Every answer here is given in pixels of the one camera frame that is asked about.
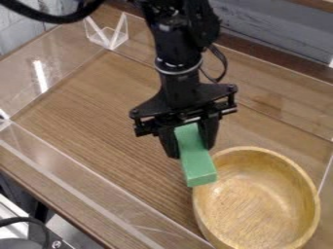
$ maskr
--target green foam block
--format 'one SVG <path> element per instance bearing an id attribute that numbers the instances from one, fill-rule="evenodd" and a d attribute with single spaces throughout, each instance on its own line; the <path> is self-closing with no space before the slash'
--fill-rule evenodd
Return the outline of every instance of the green foam block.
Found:
<path id="1" fill-rule="evenodd" d="M 208 184 L 216 180 L 214 162 L 203 146 L 196 124 L 180 126 L 174 131 L 178 140 L 180 162 L 187 187 Z"/>

